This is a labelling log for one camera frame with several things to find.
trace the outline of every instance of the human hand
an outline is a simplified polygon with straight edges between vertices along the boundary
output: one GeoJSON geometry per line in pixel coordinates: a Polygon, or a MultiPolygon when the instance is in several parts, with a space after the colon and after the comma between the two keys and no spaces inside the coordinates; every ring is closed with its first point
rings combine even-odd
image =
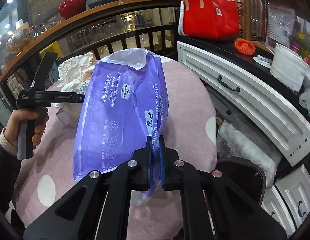
{"type": "MultiPolygon", "coordinates": [[[[10,115],[7,127],[4,132],[6,140],[15,148],[17,148],[19,123],[23,120],[35,120],[38,117],[39,113],[29,108],[14,110],[10,115]]],[[[32,142],[34,146],[40,144],[42,140],[42,135],[44,134],[44,130],[46,128],[47,121],[48,114],[45,116],[43,122],[35,127],[35,135],[32,137],[32,142]]]]}

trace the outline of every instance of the orange mesh object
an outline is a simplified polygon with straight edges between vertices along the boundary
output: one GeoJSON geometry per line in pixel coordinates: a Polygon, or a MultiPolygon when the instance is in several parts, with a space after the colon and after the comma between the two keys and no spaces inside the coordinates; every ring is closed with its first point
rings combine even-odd
{"type": "Polygon", "coordinates": [[[247,40],[236,40],[235,48],[242,54],[251,56],[255,52],[255,46],[253,43],[247,40]]]}

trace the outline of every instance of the red vase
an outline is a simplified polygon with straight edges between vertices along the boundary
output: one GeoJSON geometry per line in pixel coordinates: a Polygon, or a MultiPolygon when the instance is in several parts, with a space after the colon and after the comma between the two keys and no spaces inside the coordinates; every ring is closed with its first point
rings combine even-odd
{"type": "Polygon", "coordinates": [[[86,10],[86,0],[64,0],[59,7],[59,15],[67,20],[86,10]]]}

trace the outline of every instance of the person's arm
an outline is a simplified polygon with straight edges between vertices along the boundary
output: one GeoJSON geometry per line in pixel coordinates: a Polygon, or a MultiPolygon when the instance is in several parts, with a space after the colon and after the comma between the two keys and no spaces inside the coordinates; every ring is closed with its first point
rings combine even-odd
{"type": "MultiPolygon", "coordinates": [[[[14,110],[8,120],[7,127],[0,134],[0,209],[5,214],[13,194],[14,185],[20,171],[21,161],[17,160],[18,126],[22,120],[38,118],[38,113],[30,109],[14,110]]],[[[33,144],[38,145],[44,133],[48,115],[44,122],[35,128],[33,144]]]]}

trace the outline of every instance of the white drawer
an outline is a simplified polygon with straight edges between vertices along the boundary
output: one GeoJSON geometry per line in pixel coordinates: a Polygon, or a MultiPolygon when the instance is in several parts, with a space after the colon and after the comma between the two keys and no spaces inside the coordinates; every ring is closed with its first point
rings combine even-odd
{"type": "Polygon", "coordinates": [[[285,229],[287,236],[291,236],[295,232],[292,217],[274,186],[266,189],[262,208],[285,229]]]}
{"type": "Polygon", "coordinates": [[[305,166],[297,168],[275,185],[289,207],[297,227],[310,212],[310,175],[305,166]]]}
{"type": "Polygon", "coordinates": [[[239,66],[210,52],[177,43],[178,60],[247,115],[294,166],[310,152],[310,124],[269,85],[239,66]],[[231,91],[218,82],[240,92],[231,91]]]}

